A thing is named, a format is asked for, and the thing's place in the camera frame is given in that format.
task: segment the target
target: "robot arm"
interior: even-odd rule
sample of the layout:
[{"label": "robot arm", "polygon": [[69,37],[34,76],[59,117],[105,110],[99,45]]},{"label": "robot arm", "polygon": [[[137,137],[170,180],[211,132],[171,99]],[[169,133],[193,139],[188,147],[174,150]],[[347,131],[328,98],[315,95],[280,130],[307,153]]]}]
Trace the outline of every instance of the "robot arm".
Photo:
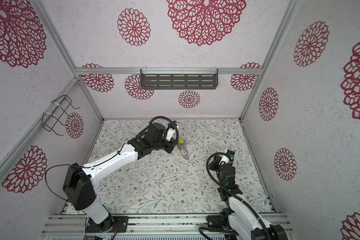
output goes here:
[{"label": "robot arm", "polygon": [[216,171],[218,182],[230,192],[229,194],[221,187],[218,188],[220,198],[227,204],[228,208],[223,209],[218,217],[208,216],[208,227],[235,230],[242,239],[266,240],[266,232],[268,232],[272,240],[288,240],[280,225],[272,225],[250,205],[239,200],[245,200],[245,197],[235,183],[235,167],[233,166],[235,152],[226,150],[226,154],[231,159],[216,155],[213,162],[208,165],[208,169]]},{"label": "robot arm", "polygon": [[[158,118],[168,120],[168,127],[153,123]],[[142,132],[117,151],[83,166],[77,163],[70,166],[62,189],[73,207],[87,214],[89,223],[92,221],[101,232],[109,231],[113,226],[113,218],[96,198],[93,186],[110,173],[150,154],[153,150],[164,149],[171,153],[178,141],[177,128],[176,121],[165,117],[153,118]]]}]

